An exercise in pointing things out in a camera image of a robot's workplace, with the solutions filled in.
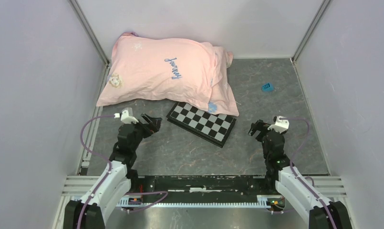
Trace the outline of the pink printed pillowcase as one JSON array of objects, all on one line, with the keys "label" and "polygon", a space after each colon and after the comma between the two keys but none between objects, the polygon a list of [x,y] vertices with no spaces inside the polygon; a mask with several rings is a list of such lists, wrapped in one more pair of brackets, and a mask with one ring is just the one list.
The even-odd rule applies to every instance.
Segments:
[{"label": "pink printed pillowcase", "polygon": [[115,42],[111,61],[97,106],[168,99],[214,115],[239,115],[227,77],[233,54],[224,47],[126,32]]}]

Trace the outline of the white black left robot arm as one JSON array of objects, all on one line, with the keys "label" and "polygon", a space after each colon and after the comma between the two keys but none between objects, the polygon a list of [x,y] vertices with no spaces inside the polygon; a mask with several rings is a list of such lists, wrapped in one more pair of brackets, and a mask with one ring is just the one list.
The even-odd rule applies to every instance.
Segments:
[{"label": "white black left robot arm", "polygon": [[64,229],[104,229],[120,199],[126,194],[137,193],[140,187],[138,173],[132,169],[137,158],[136,150],[143,139],[157,133],[162,119],[142,114],[142,123],[130,110],[109,115],[119,119],[118,140],[110,157],[98,156],[107,162],[104,172],[96,183],[79,200],[71,200],[65,207]]}]

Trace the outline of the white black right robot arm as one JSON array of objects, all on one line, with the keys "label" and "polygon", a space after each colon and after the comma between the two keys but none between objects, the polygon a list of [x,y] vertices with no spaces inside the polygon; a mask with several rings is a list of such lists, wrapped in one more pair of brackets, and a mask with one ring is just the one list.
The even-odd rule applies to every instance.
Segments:
[{"label": "white black right robot arm", "polygon": [[307,223],[310,229],[351,229],[352,223],[346,206],[333,201],[317,191],[314,184],[299,172],[292,158],[284,152],[285,133],[290,119],[273,118],[268,124],[258,120],[251,124],[248,134],[261,142],[266,165],[265,189],[268,193],[280,193]]}]

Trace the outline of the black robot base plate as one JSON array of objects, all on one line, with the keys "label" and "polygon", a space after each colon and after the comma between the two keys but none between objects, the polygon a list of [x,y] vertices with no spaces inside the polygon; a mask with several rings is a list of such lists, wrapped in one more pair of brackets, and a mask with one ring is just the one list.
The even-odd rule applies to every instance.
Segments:
[{"label": "black robot base plate", "polygon": [[144,203],[253,204],[257,196],[277,196],[265,177],[254,175],[144,176],[130,193],[142,193]]}]

